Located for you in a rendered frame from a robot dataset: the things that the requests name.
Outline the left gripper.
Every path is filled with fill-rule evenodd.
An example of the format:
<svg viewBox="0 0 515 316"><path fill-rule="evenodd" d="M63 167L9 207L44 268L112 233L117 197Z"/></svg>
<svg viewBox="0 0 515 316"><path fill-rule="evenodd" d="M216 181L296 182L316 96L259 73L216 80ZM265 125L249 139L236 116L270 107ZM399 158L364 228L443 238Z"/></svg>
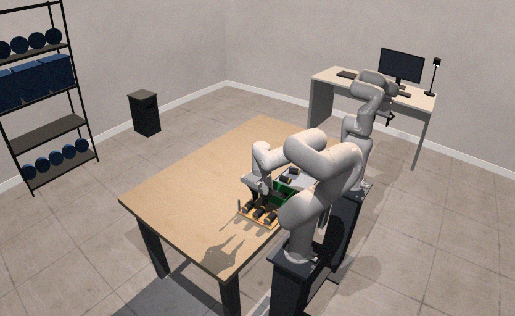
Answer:
<svg viewBox="0 0 515 316"><path fill-rule="evenodd" d="M273 190L272 176L271 176L271 174L267 174L267 176L264 176L259 181L262 183L262 187L259 190L256 190L248 185L247 186L251 190L253 202L255 202L258 199L258 193L263 194L262 206L264 206L265 204L268 203L268 198L272 198L274 196L274 193L272 192L272 190Z"/></svg>

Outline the green box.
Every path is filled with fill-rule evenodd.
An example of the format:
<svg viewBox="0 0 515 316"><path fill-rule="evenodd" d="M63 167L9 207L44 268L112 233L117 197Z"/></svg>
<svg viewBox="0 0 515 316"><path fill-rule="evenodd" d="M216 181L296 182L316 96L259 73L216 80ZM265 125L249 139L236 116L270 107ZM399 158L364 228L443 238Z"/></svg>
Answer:
<svg viewBox="0 0 515 316"><path fill-rule="evenodd" d="M295 189L292 189L292 188L290 188L286 185L283 185L281 183L278 183L277 181L274 181L274 180L273 180L272 192L274 193L274 196L268 198L268 202L270 202L278 207L281 207L286 201L288 201L292 196L295 195ZM287 192L289 194L289 196L285 200L280 198L280 196L284 192Z"/></svg>

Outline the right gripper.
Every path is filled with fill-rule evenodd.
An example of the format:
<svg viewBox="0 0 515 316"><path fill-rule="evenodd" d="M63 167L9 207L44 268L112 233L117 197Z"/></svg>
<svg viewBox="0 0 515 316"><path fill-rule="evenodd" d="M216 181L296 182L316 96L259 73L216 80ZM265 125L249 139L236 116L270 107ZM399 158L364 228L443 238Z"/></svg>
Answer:
<svg viewBox="0 0 515 316"><path fill-rule="evenodd" d="M392 107L391 102L382 102L381 106L375 113L378 116L387 118L387 122L385 125L386 127L387 127L387 125L389 125L389 121L391 121L395 117L394 114L391 112L391 107ZM392 117L390 118L389 115L391 115Z"/></svg>

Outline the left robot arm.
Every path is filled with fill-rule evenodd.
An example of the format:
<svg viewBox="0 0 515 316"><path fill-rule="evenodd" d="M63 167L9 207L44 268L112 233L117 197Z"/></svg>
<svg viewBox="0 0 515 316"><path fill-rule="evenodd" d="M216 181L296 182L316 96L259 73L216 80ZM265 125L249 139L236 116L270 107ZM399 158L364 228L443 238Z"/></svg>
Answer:
<svg viewBox="0 0 515 316"><path fill-rule="evenodd" d="M242 183L259 190L264 176L293 163L319 181L292 196L277 213L280 226L290 231L284 255L293 264L318 260L311 244L319 216L346 194L362 173L363 156L356 144L344 142L324 149L326 145L325 133L317 128L291 135L283 146L271 151L267 142L257 141L252 145L252 171L241 176Z"/></svg>

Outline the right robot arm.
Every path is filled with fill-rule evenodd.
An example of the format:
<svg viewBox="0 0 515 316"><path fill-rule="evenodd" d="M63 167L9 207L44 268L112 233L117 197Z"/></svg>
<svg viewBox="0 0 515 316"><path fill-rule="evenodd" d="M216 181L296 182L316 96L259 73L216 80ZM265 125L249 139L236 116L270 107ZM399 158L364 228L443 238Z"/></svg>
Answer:
<svg viewBox="0 0 515 316"><path fill-rule="evenodd" d="M361 70L350 85L350 94L358 99L369 101L358 109L358 114L347 114L342 121L341 143L356 144L363 156L361 176L350 191L367 188L364 182L364 172L373 140L369 137L373 130L374 115L382 102L392 102L392 97L399 94L399 86L394 81L385 78L382 73L368 69Z"/></svg>

